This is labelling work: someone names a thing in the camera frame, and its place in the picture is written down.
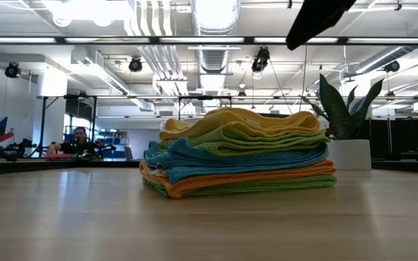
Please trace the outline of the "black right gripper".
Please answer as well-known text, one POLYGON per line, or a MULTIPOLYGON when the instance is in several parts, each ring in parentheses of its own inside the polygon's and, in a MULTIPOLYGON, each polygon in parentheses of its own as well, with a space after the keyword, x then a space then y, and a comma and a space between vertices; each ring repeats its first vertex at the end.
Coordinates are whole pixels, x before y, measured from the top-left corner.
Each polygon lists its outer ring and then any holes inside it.
POLYGON ((336 25, 356 0, 305 0, 305 8, 311 18, 300 17, 294 21, 287 37, 289 50, 305 44, 321 32, 336 25))

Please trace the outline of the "yellow microfiber towel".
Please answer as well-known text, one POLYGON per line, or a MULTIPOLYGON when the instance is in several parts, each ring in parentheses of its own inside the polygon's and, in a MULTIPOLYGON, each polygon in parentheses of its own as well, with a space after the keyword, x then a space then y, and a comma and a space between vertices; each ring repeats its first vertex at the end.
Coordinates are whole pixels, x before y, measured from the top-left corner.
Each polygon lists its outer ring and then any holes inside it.
POLYGON ((297 112, 289 117, 264 117, 247 109, 224 107, 213 110, 195 123, 167 120, 159 138, 162 141, 181 137, 196 138, 220 127, 233 127, 249 136, 276 137, 289 133, 319 131, 319 121, 310 112, 297 112))

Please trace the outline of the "pale lime green microfiber towel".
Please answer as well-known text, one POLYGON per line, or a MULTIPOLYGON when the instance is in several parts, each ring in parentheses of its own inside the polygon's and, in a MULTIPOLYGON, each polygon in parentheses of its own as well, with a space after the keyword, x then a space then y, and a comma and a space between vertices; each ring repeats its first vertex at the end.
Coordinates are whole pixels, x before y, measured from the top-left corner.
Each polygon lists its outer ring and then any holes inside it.
POLYGON ((329 142, 324 130, 299 125, 262 128, 242 122, 213 125, 198 122, 181 130, 163 130, 160 140, 149 144, 148 152, 190 149, 216 156, 242 156, 295 149, 314 149, 329 142))

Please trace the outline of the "blue microfiber towel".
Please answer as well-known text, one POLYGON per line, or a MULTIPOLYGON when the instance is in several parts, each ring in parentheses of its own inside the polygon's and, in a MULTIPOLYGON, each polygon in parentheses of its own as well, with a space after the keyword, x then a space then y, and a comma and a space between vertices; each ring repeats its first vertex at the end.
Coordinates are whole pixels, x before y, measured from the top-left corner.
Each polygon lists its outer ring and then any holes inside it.
POLYGON ((157 150, 157 142, 150 142, 148 150, 144 152, 144 162, 151 168, 166 171, 170 183, 175 184, 192 176, 305 167, 326 160, 328 156, 328 145, 325 142, 320 142, 312 149, 218 156, 190 146, 188 138, 179 138, 162 152, 157 150))

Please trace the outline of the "orange microfiber towel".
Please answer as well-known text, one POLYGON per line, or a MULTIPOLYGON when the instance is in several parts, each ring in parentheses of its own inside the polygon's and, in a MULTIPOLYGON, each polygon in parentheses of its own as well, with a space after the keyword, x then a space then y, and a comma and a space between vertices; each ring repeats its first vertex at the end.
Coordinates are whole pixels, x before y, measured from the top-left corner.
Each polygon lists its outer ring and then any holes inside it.
POLYGON ((299 167, 286 170, 266 170, 249 173, 210 174, 183 178, 175 184, 170 183, 170 178, 165 171, 154 170, 144 162, 139 164, 139 171, 143 181, 164 196, 177 199, 184 192, 195 191, 209 186, 219 186, 250 181, 277 181, 288 178, 304 178, 317 175, 335 175, 334 163, 324 160, 307 167, 299 167))

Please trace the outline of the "bright green microfiber towel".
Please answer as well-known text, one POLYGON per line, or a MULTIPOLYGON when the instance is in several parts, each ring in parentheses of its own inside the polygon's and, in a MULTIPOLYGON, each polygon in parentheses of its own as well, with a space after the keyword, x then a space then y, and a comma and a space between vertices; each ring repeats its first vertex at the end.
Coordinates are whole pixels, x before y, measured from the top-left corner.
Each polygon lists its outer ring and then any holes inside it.
POLYGON ((184 192, 179 198, 194 196, 217 196, 224 194, 246 194, 272 191, 289 191, 298 189, 320 189, 333 187, 336 184, 335 175, 317 175, 304 178, 288 178, 277 181, 250 181, 219 186, 199 188, 195 191, 184 192))

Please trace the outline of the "green plant in white pot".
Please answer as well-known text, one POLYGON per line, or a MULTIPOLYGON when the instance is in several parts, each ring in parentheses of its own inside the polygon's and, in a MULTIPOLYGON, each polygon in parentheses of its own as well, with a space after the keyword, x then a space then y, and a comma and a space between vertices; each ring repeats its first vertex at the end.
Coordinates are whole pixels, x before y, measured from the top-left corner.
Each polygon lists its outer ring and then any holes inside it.
POLYGON ((352 90, 347 99, 326 78, 319 79, 320 106, 307 97, 301 100, 311 105, 313 111, 329 123, 329 132, 333 140, 329 143, 329 159, 337 170, 369 171, 372 169, 370 141, 359 139, 358 134, 367 117, 372 102, 382 91, 382 80, 376 82, 368 93, 357 99, 352 90))

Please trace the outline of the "black room divider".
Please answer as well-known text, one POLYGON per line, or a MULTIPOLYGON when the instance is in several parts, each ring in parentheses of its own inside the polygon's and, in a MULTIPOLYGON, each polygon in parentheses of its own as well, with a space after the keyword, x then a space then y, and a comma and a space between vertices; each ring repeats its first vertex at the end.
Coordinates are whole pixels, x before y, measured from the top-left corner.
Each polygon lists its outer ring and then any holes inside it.
POLYGON ((418 161, 418 117, 366 120, 360 137, 369 140, 373 160, 418 161))

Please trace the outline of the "blue storage rack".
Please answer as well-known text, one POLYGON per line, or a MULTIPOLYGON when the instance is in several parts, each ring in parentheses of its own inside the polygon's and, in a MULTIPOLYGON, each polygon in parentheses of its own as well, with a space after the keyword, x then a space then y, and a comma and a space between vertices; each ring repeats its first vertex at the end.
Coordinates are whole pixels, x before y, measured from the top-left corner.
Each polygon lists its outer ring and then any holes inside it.
POLYGON ((98 139, 104 141, 103 158, 108 161, 131 160, 131 148, 126 132, 100 132, 98 139))

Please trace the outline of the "round white ceiling lamp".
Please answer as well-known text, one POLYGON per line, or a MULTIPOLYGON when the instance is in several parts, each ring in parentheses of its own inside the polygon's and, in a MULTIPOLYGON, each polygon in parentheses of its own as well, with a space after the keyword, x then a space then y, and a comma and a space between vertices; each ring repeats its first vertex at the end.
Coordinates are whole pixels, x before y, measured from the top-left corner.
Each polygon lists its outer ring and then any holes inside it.
POLYGON ((62 2, 60 4, 51 5, 49 9, 56 26, 64 28, 69 26, 73 21, 69 9, 62 2))

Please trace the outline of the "person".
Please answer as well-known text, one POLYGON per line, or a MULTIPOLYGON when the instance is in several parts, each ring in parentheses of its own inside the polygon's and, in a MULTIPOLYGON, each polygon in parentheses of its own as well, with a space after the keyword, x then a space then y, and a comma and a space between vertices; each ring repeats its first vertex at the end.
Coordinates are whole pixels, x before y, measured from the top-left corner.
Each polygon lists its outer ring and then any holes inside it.
POLYGON ((114 152, 115 150, 115 146, 106 145, 103 140, 96 143, 89 141, 86 136, 86 129, 77 127, 72 141, 50 144, 46 157, 52 159, 103 160, 105 152, 114 152))

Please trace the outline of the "black background table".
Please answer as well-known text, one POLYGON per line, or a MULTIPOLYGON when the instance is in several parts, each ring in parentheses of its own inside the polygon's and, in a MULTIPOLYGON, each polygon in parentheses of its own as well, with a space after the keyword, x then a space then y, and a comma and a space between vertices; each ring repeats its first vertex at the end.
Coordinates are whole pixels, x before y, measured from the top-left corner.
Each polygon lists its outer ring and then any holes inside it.
POLYGON ((70 168, 137 168, 139 160, 131 161, 85 161, 85 160, 20 160, 16 162, 0 161, 0 175, 43 170, 60 170, 70 168))

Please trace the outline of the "long ceiling light rail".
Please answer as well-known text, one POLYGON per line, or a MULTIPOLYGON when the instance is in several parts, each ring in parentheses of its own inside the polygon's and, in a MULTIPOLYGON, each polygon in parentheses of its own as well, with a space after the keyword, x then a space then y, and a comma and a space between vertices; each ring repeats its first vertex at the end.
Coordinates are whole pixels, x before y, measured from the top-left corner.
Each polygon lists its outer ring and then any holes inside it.
MULTIPOLYGON (((0 36, 0 45, 201 45, 285 46, 287 39, 279 36, 0 36)), ((418 37, 315 37, 309 46, 418 46, 418 37)))

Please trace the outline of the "black background stand frame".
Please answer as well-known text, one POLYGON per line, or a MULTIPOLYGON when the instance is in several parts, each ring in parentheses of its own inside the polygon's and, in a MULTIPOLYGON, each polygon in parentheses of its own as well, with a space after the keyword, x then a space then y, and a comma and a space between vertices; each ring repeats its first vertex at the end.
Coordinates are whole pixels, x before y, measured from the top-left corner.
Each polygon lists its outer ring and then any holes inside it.
POLYGON ((178 110, 181 112, 183 108, 185 108, 186 105, 192 102, 192 100, 198 100, 198 101, 213 101, 217 100, 220 104, 223 104, 226 106, 225 103, 223 103, 223 100, 229 101, 229 106, 232 107, 232 96, 211 96, 211 95, 202 95, 202 96, 179 96, 178 97, 178 110))

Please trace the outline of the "black metal stand frame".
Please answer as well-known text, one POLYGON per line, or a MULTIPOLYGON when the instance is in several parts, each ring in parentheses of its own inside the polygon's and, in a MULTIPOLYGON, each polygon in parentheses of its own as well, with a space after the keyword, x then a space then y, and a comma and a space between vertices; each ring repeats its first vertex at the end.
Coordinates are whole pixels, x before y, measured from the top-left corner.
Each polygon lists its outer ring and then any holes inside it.
POLYGON ((74 99, 78 102, 81 99, 93 99, 94 105, 92 109, 92 116, 91 116, 91 130, 90 130, 90 139, 94 140, 95 138, 95 127, 96 127, 96 118, 97 118, 97 107, 98 107, 98 99, 99 97, 96 95, 86 95, 86 94, 65 94, 63 96, 37 96, 38 99, 42 100, 42 109, 41 109, 41 122, 40 122, 40 136, 39 136, 39 142, 36 149, 33 151, 31 155, 33 155, 35 152, 38 152, 38 156, 42 158, 44 153, 44 131, 45 131, 45 122, 46 122, 46 110, 53 105, 57 100, 59 99, 74 99))

